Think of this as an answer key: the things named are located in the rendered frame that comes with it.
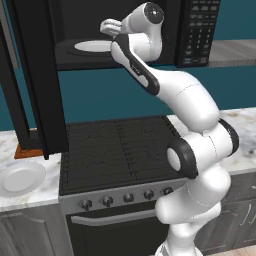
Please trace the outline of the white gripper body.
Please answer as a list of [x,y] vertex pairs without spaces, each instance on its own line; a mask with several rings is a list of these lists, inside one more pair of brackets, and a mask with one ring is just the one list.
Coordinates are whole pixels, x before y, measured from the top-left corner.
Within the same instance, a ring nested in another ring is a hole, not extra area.
[[100,32],[115,37],[121,32],[122,23],[115,19],[106,19],[100,24]]

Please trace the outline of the white microwave turntable plate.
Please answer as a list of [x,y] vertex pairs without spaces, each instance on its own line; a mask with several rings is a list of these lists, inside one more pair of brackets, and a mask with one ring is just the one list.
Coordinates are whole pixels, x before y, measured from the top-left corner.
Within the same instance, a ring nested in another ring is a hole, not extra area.
[[110,51],[109,40],[89,40],[77,43],[74,48],[89,53],[106,53]]

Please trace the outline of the black microwave oven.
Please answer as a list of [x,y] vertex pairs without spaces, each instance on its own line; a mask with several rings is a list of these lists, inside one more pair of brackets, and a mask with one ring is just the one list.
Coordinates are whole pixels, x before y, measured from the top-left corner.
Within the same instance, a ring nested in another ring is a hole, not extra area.
[[116,68],[110,51],[89,53],[74,46],[83,41],[109,40],[100,32],[103,20],[118,21],[135,8],[153,2],[164,12],[163,50],[156,65],[200,67],[208,64],[220,0],[48,0],[60,70]]

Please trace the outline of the black microwave door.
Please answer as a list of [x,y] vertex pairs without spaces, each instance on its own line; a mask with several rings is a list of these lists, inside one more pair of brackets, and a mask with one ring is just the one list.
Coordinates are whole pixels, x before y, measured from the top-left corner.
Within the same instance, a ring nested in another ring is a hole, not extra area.
[[[21,67],[37,129],[29,129],[14,69]],[[0,0],[0,85],[20,148],[68,150],[47,0]]]

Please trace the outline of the black hob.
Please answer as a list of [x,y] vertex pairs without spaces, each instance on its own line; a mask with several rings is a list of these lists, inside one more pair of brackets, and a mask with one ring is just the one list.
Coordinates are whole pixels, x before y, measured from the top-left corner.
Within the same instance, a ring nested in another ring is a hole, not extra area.
[[167,146],[179,133],[165,116],[72,123],[61,156],[59,194],[179,179]]

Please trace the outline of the grey wooden shelf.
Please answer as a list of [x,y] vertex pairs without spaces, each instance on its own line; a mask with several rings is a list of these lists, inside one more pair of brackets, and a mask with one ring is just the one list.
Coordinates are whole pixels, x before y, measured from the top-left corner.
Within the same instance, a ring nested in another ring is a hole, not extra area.
[[209,67],[256,66],[256,39],[215,40]]

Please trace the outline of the orange cutting board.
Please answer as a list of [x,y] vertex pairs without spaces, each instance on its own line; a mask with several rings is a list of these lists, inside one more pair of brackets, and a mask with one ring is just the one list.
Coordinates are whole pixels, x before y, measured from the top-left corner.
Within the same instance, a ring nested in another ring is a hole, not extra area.
[[18,145],[14,154],[15,159],[25,159],[43,155],[43,149],[36,129],[30,130],[22,137],[17,137]]

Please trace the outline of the grey oven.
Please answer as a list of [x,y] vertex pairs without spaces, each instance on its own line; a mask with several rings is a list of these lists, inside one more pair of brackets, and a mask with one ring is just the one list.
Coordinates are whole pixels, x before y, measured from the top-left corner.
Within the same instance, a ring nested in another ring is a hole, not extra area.
[[[165,180],[62,196],[60,198],[60,206],[65,218],[67,215],[102,218],[145,210],[155,210],[156,200],[164,196],[162,195],[162,190],[164,188],[171,187],[174,191],[185,183],[186,181],[184,179]],[[154,197],[151,200],[144,198],[144,192],[148,189],[151,189],[154,192]],[[123,196],[126,193],[133,194],[133,202],[126,203],[123,200]],[[106,207],[102,204],[104,196],[111,196],[113,198],[113,204],[110,207]],[[80,206],[80,201],[84,199],[92,201],[92,207],[88,211]]]

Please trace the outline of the dark grey drawer front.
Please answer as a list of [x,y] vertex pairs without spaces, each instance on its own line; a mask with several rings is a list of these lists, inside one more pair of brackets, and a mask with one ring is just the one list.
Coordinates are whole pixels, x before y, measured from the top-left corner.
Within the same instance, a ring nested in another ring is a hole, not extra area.
[[222,200],[233,203],[256,198],[256,173],[244,173],[231,177],[231,187]]

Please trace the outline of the black oven door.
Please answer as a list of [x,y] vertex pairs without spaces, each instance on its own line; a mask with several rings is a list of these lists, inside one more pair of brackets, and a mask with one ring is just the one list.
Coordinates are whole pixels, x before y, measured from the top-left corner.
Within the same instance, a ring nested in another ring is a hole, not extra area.
[[66,221],[74,256],[150,256],[167,237],[169,225],[156,217],[105,226]]

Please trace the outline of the dark grey cupboard door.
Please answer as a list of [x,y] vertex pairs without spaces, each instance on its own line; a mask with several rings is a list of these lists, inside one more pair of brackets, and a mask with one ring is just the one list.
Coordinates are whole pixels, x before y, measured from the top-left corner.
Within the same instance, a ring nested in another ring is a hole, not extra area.
[[[249,203],[252,208],[241,227]],[[195,244],[204,255],[256,245],[256,199],[223,204],[220,215],[197,233]]]

